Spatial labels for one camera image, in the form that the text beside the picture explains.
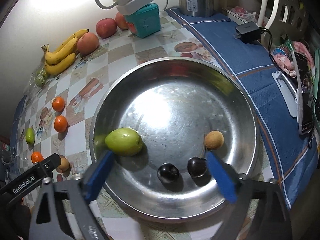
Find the tan longan fruit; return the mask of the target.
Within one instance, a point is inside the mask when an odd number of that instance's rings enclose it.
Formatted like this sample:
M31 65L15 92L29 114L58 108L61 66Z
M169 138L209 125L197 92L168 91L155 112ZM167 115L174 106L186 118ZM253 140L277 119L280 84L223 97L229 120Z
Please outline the tan longan fruit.
M64 173L66 172L69 168L70 168L70 163L69 161L64 157L64 156L60 156L61 159L61 163L60 165L56 168L58 173Z

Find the orange tangerine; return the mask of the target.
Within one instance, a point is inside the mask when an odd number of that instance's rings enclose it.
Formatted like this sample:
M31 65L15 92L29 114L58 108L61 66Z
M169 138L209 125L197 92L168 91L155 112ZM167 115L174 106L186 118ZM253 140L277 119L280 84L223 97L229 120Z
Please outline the orange tangerine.
M65 105L65 100L60 96L55 97L52 101L52 108L56 112L62 112L65 108Z
M33 153L31 154L31 162L32 162L33 164L39 163L39 162L41 162L41 161L43 161L43 160L44 160L44 157L43 157L43 155L42 155L40 152L35 151L35 152L33 152Z
M65 116L58 115L54 121L54 129L57 133L64 133L68 127L68 122Z

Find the dark cherry with stem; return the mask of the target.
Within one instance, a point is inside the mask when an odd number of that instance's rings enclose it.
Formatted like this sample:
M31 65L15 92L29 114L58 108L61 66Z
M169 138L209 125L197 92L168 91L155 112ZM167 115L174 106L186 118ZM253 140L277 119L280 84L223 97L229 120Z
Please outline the dark cherry with stem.
M207 171L207 160L204 157L206 153L206 145L203 141L201 153L197 156L191 157L187 163L187 171L191 178L200 178Z

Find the small green jujube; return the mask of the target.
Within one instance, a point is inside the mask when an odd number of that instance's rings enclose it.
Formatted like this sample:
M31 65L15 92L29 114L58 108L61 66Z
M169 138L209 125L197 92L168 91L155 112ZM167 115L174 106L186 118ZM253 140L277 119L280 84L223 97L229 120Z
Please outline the small green jujube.
M26 143L30 146L32 146L35 143L35 134L31 127L27 128L25 132L25 140Z

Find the small tan longan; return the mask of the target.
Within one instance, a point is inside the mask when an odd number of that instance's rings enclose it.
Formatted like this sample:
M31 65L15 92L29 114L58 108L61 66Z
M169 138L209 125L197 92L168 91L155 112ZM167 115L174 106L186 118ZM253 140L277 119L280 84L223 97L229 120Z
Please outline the small tan longan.
M209 150L217 150L224 144L224 136L220 131L211 131L205 136L204 144Z

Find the blue checked tablecloth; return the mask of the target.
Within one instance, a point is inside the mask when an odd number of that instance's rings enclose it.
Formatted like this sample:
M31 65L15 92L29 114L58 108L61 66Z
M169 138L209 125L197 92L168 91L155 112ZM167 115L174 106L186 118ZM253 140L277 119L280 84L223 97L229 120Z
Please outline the blue checked tablecloth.
M276 67L259 43L236 39L236 23L221 13L192 17L179 9L168 15L190 31L252 100L274 178L279 180L287 208L304 192L318 164L316 137L300 135L272 73Z

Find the white phone stand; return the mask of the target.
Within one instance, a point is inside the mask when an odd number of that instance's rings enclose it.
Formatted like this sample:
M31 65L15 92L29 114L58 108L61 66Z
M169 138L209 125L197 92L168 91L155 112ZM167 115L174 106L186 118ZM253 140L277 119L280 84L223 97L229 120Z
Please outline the white phone stand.
M282 71L278 70L276 72L273 72L272 77L284 98L284 101L287 105L287 109L289 110L290 115L293 118L297 118L298 116L297 90L294 88L289 78L286 77Z

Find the round steel tray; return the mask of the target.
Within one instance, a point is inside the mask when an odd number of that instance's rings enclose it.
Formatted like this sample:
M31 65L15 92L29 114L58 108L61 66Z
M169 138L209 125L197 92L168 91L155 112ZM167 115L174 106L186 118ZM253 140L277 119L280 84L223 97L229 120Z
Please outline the round steel tray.
M132 157L114 157L104 189L126 213L153 222L197 220L225 205L213 177L191 178L187 171L204 134L223 134L216 153L238 173L250 175L258 156L260 132L247 93L221 68L200 60L156 59L116 80L92 119L93 161L107 151L105 137L121 127L135 129L143 148ZM178 168L178 180L158 179L164 163Z

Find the yellow banana bunch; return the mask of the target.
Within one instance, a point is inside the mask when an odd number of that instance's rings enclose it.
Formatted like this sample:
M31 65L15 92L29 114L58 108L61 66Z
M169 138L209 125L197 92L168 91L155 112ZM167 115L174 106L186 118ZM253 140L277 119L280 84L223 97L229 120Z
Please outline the yellow banana bunch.
M49 45L43 45L44 70L50 75L59 75L73 64L77 56L77 43L88 29L81 29L67 38L55 51L50 51Z

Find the snack bags pile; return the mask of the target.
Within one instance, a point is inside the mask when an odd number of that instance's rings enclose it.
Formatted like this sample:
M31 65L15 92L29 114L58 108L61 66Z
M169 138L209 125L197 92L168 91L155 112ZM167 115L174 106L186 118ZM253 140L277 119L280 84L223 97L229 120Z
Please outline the snack bags pile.
M306 57L308 69L311 76L315 74L315 63L308 50L308 47L302 42L286 40L284 44L277 46L271 53L277 66L290 77L295 78L297 73L293 62L292 52Z

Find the black smartphone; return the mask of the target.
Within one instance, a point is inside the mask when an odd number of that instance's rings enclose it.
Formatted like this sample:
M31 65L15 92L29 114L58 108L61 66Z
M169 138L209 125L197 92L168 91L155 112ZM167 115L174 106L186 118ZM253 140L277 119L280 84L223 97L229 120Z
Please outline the black smartphone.
M313 129L313 88L309 73L307 58L301 53L292 54L297 78L298 116L297 122L300 134L306 134Z

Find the middle red peach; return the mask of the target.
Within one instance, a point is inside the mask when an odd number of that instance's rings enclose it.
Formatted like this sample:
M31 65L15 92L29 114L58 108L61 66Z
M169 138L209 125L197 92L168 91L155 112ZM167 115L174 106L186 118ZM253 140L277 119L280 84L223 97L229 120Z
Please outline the middle red peach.
M117 31L117 25L114 19L105 18L99 20L96 24L96 33L100 38L108 38Z

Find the right red peach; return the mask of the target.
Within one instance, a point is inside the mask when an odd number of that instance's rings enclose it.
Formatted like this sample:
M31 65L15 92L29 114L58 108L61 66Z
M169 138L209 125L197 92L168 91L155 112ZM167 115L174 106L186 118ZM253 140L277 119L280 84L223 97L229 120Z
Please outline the right red peach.
M121 30L129 29L129 26L127 24L127 21L125 20L124 15L122 15L119 12L117 12L117 14L115 16L115 22L116 22L116 25L118 26L118 28L120 28Z

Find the white chair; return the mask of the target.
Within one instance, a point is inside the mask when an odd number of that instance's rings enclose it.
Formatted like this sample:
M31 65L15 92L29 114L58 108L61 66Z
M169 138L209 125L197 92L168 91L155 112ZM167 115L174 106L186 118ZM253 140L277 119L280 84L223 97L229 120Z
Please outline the white chair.
M265 15L267 0L262 0L259 20ZM273 0L273 8L265 28L273 36L275 46L281 44L282 39L288 37L292 41L299 41L304 37L308 26L308 13L299 0Z

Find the teal plastic box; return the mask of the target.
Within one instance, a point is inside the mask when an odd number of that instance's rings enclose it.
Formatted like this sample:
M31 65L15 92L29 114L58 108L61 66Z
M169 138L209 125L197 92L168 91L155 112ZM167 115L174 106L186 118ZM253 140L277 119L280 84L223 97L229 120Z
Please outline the teal plastic box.
M125 15L124 18L131 33L140 38L145 38L161 29L159 7L156 3L149 3L135 13Z

